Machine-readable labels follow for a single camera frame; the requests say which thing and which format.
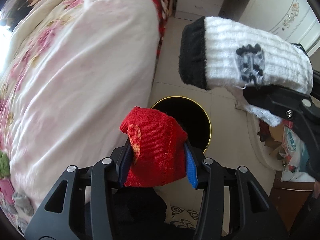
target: red cloth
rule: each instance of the red cloth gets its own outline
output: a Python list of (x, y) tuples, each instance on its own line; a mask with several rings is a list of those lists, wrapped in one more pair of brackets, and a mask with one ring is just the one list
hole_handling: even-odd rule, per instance
[(125, 186), (162, 186), (186, 176), (183, 144), (188, 136), (173, 117), (136, 106), (120, 130), (134, 151)]

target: trash can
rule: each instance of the trash can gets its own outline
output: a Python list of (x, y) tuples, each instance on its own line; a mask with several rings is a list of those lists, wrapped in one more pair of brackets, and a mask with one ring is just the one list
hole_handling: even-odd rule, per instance
[(156, 102), (152, 109), (157, 109), (172, 116), (188, 133), (193, 147), (205, 152), (211, 139), (211, 123), (206, 111), (190, 98), (172, 96)]

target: yellow rim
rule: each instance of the yellow rim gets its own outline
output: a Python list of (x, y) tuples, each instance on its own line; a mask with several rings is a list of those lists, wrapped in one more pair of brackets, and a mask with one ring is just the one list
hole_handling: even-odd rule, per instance
[(159, 104), (160, 102), (162, 102), (163, 100), (166, 100), (166, 99), (168, 99), (168, 98), (184, 98), (184, 99), (188, 99), (188, 100), (194, 102), (195, 104), (197, 104), (197, 105), (202, 109), (202, 111), (204, 111), (204, 113), (205, 113), (205, 115), (207, 116), (207, 119), (208, 119), (208, 121), (209, 121), (209, 125), (210, 125), (209, 141), (208, 141), (208, 144), (207, 144), (207, 146), (205, 147), (205, 149), (204, 149), (204, 151), (203, 151), (203, 153), (205, 153), (206, 150), (207, 150), (208, 147), (209, 147), (209, 144), (210, 144), (210, 141), (211, 141), (211, 134), (212, 134), (211, 122), (210, 122), (210, 118), (209, 118), (207, 112), (206, 112), (206, 111), (203, 109), (203, 107), (202, 107), (200, 104), (198, 104), (196, 101), (194, 101), (194, 100), (192, 100), (192, 99), (190, 99), (190, 98), (182, 97), (182, 96), (170, 96), (170, 97), (162, 98), (161, 100), (159, 100), (158, 102), (156, 102), (153, 106), (151, 106), (151, 109), (153, 109), (157, 104)]

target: tiled floor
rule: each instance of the tiled floor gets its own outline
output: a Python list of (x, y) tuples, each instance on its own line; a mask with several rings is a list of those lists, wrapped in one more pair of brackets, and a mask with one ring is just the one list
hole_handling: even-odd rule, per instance
[[(171, 17), (168, 21), (161, 49), (149, 106), (167, 96), (185, 96), (198, 102), (208, 113), (212, 123), (212, 138), (206, 155), (222, 166), (237, 168), (245, 165), (269, 194), (275, 171), (267, 169), (256, 158), (249, 140), (246, 113), (234, 108), (235, 98), (224, 88), (211, 91), (185, 85), (178, 73), (180, 40), (188, 20)], [(182, 179), (161, 187), (172, 205), (199, 210), (202, 192), (194, 190)], [(228, 216), (228, 198), (225, 201)]]

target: bed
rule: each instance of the bed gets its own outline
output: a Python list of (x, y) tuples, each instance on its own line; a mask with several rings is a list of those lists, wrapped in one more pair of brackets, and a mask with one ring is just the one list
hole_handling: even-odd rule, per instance
[[(35, 210), (67, 166), (124, 145), (119, 126), (147, 106), (169, 4), (41, 0), (16, 26), (0, 82), (0, 150)], [(6, 216), (15, 228), (31, 220)]]

